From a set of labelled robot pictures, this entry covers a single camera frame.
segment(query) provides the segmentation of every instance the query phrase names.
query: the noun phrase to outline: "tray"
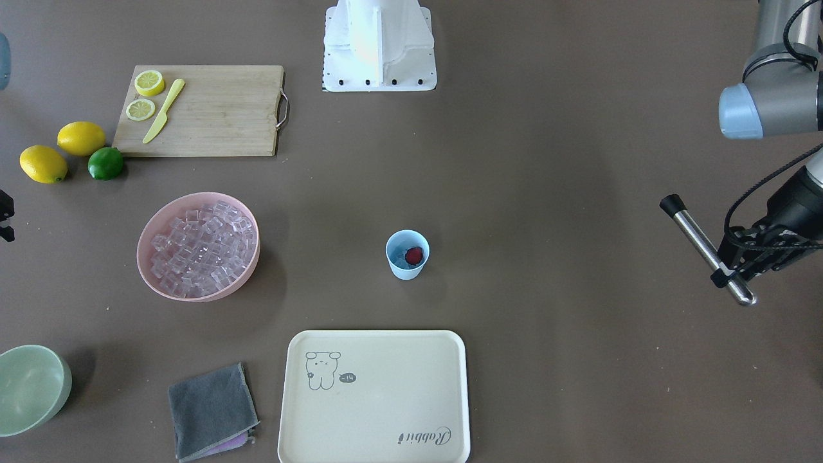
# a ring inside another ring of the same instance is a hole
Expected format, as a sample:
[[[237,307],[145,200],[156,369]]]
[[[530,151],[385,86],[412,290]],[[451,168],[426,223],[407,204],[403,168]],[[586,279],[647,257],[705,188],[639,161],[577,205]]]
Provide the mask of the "tray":
[[[289,344],[283,463],[464,463],[466,349],[447,330],[304,331]]]

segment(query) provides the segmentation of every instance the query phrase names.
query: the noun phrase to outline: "black handle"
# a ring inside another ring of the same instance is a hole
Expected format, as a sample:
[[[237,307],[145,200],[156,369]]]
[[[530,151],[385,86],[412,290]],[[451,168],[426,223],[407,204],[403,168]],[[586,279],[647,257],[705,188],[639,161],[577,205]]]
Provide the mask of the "black handle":
[[[680,196],[669,194],[660,201],[660,208],[665,211],[669,217],[674,218],[674,214],[686,210],[686,205],[680,199]]]

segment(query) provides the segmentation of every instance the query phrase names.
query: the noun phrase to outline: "bear drawing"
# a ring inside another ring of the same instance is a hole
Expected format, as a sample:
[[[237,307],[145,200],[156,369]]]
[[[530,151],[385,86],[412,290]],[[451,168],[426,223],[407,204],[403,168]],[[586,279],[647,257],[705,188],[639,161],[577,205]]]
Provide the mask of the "bear drawing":
[[[306,372],[309,374],[309,388],[312,391],[321,388],[332,389],[339,358],[339,352],[306,353]]]

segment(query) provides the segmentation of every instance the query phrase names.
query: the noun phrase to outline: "lemon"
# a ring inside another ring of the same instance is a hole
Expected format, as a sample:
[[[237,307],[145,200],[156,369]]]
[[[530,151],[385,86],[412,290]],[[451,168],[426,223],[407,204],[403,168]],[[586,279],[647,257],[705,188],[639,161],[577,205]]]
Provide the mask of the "lemon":
[[[66,178],[68,164],[52,147],[34,145],[20,153],[20,167],[34,181],[58,183]]]
[[[146,120],[154,114],[154,101],[137,98],[126,106],[126,117],[137,122]]]
[[[57,146],[74,156],[89,156],[103,145],[105,132],[93,122],[72,122],[57,134]]]
[[[154,69],[140,72],[134,78],[134,88],[137,89],[137,93],[143,96],[158,95],[165,89],[163,74]]]

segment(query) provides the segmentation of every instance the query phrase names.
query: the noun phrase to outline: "paper cup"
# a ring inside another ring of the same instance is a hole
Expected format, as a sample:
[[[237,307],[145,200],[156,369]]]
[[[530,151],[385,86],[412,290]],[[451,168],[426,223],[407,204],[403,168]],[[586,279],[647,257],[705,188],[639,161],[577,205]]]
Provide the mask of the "paper cup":
[[[406,262],[406,251],[418,246],[423,250],[423,260],[417,265],[409,265]],[[398,231],[386,241],[386,259],[394,276],[410,280],[423,270],[423,265],[429,260],[429,242],[414,230]]]

